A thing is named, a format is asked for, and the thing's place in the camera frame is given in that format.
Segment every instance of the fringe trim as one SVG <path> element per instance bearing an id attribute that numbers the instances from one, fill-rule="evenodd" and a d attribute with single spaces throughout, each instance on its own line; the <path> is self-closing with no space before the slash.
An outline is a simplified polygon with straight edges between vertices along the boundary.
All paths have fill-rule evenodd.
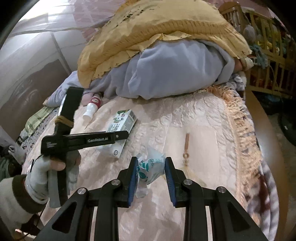
<path id="1" fill-rule="evenodd" d="M 262 155 L 257 146 L 255 130 L 248 117 L 242 111 L 244 101 L 235 97 L 233 90 L 228 87 L 210 86 L 204 91 L 210 92 L 224 100 L 229 113 L 232 126 L 235 128 L 235 140 L 237 140 L 237 186 L 236 195 L 239 203 L 246 209 L 245 197 L 251 187 L 257 182 L 258 168 L 262 161 Z"/>

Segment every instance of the blue gripper pad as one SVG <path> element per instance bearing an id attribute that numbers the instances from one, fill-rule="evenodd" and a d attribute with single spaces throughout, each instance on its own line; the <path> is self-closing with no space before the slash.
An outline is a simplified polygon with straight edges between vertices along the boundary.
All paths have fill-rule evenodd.
<path id="1" fill-rule="evenodd" d="M 137 166 L 138 166 L 138 159 L 136 158 L 133 166 L 133 172 L 131 175 L 131 180 L 128 186 L 128 206 L 130 207 L 132 202 L 133 202 L 133 197 L 135 196 L 135 191 L 136 191 L 136 186 L 137 186 L 137 176 L 136 176 L 136 171 L 137 171 Z"/>
<path id="2" fill-rule="evenodd" d="M 173 206 L 175 207 L 177 203 L 176 189 L 167 158 L 165 159 L 165 177 L 167 180 L 168 192 L 170 194 L 170 201 L 173 203 Z"/>

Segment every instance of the wall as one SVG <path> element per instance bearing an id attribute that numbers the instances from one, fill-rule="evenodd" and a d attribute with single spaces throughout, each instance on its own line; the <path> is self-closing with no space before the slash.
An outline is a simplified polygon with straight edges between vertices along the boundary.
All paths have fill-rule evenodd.
<path id="1" fill-rule="evenodd" d="M 77 60 L 86 45 L 80 30 L 54 32 L 54 37 L 71 71 L 77 70 Z"/>
<path id="2" fill-rule="evenodd" d="M 260 6 L 259 4 L 252 2 L 250 0 L 239 0 L 238 1 L 242 7 L 250 7 L 255 10 L 255 12 L 260 13 L 266 17 L 270 17 L 268 7 Z"/>
<path id="3" fill-rule="evenodd" d="M 23 78 L 57 59 L 67 70 L 49 32 L 10 39 L 0 50 L 0 108 Z"/>
<path id="4" fill-rule="evenodd" d="M 15 145 L 15 142 L 6 133 L 6 131 L 0 126 L 0 146 L 5 147 L 8 145 Z"/>

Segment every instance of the gloved hand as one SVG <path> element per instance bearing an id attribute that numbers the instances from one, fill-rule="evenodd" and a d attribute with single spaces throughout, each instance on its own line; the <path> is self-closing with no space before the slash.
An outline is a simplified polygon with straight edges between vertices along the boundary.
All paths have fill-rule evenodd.
<path id="1" fill-rule="evenodd" d="M 22 148 L 17 145 L 9 146 L 8 153 L 12 155 L 19 164 L 24 164 L 27 154 Z"/>
<path id="2" fill-rule="evenodd" d="M 66 164 L 50 156 L 39 157 L 26 176 L 25 188 L 30 197 L 39 204 L 44 204 L 48 200 L 47 172 L 49 170 L 61 171 L 66 167 L 67 189 L 74 190 L 79 174 L 79 164 L 81 155 L 79 152 L 70 151 L 67 153 Z"/>

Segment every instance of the bedsheet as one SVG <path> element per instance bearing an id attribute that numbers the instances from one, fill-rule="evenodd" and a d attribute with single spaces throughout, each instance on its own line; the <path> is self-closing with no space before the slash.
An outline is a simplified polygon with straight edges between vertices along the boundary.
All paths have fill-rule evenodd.
<path id="1" fill-rule="evenodd" d="M 82 162 L 77 187 L 101 187 L 127 168 L 132 156 L 145 154 L 147 146 L 151 146 L 171 156 L 175 167 L 200 185 L 211 189 L 225 186 L 247 209 L 245 197 L 258 181 L 261 153 L 252 121 L 241 111 L 243 101 L 235 95 L 227 86 L 216 86 L 161 99 L 104 99 L 103 106 L 86 127 L 82 120 L 85 107 L 80 107 L 75 113 L 72 133 L 106 130 L 118 110 L 132 109 L 138 120 L 119 159 L 104 156 L 96 147 L 80 150 Z M 30 160 L 40 155 L 41 139 L 53 130 L 54 120 L 28 155 L 24 170 Z M 190 134 L 189 157 L 184 160 L 187 133 Z M 47 206 L 41 218 L 43 223 L 55 212 Z M 148 186 L 146 197 L 135 197 L 129 209 L 118 210 L 119 237 L 120 240 L 182 240 L 184 219 L 185 209 L 173 207 L 165 177 L 161 176 Z M 209 218 L 208 232 L 211 234 Z"/>
<path id="2" fill-rule="evenodd" d="M 46 129 L 49 121 L 57 115 L 58 110 L 58 108 L 55 108 L 44 120 L 42 120 L 35 132 L 21 143 L 21 148 L 25 150 L 27 155 L 31 152 L 40 135 L 42 135 L 43 131 Z"/>

